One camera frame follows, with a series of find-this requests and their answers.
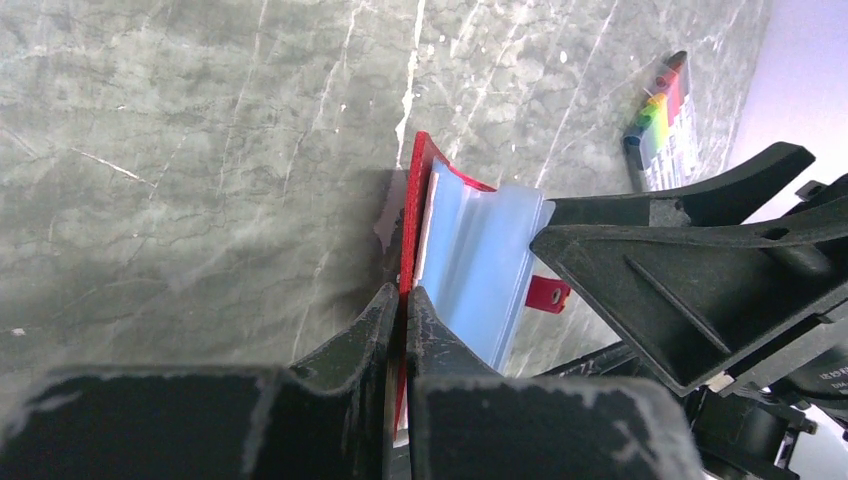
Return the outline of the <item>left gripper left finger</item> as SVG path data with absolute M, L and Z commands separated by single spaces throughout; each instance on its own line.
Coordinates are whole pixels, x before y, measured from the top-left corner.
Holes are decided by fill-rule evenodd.
M 79 365 L 1 429 L 5 479 L 384 479 L 399 294 L 281 365 Z

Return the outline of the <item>red leather card holder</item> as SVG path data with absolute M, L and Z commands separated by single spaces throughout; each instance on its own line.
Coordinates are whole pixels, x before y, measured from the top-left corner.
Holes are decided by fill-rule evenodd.
M 570 287 L 534 274 L 533 238 L 554 204 L 540 190 L 491 187 L 415 135 L 404 205 L 399 293 L 423 287 L 440 320 L 496 372 L 505 370 L 525 309 L 559 314 Z

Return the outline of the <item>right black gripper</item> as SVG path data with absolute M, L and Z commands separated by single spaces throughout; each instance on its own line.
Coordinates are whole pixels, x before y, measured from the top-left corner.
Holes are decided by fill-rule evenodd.
M 816 407 L 847 426 L 847 179 L 780 219 L 721 227 L 561 225 L 534 254 L 686 402 L 708 473 L 796 479 Z

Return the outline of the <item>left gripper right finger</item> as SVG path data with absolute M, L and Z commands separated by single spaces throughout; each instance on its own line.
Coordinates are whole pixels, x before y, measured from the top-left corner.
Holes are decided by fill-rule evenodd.
M 505 377 L 439 319 L 407 306 L 416 479 L 699 479 L 682 408 L 658 383 L 616 376 Z

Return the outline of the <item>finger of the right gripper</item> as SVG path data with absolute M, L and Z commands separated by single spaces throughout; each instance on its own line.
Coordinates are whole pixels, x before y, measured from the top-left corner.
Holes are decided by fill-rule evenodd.
M 814 162 L 806 148 L 777 142 L 731 170 L 685 187 L 556 199 L 549 225 L 739 225 Z

